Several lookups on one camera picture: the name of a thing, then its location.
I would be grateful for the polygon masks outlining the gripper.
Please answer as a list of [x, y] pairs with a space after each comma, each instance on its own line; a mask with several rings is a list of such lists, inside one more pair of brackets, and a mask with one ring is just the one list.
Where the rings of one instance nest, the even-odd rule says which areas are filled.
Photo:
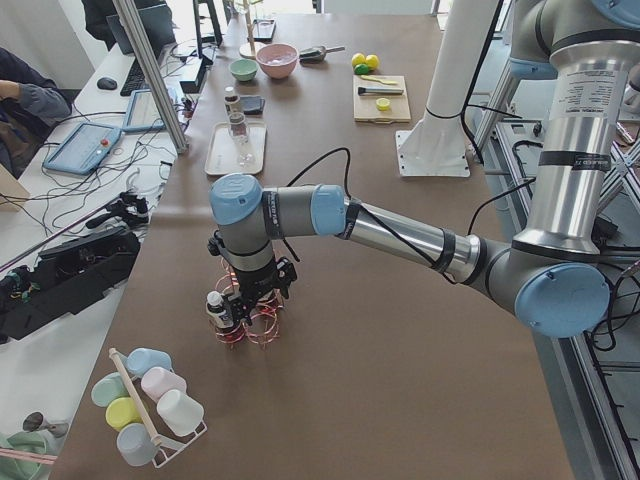
[[258, 270], [244, 271], [238, 267], [233, 270], [239, 284], [239, 293], [223, 296], [227, 328], [237, 327], [244, 318], [247, 323], [252, 323], [252, 312], [259, 300], [278, 287], [275, 262], [269, 262]]

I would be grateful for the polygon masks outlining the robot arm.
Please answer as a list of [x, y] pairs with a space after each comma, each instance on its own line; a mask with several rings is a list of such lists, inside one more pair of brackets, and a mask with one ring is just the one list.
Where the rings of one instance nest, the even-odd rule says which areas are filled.
[[291, 278], [284, 341], [387, 342], [408, 335], [517, 324], [552, 338], [595, 328], [611, 303], [595, 257], [464, 234], [486, 188], [463, 180], [403, 180], [392, 131], [354, 120], [357, 83], [347, 60], [299, 67], [264, 89], [270, 128], [260, 178], [218, 181], [216, 224], [203, 264], [230, 270], [249, 314], [272, 317]]

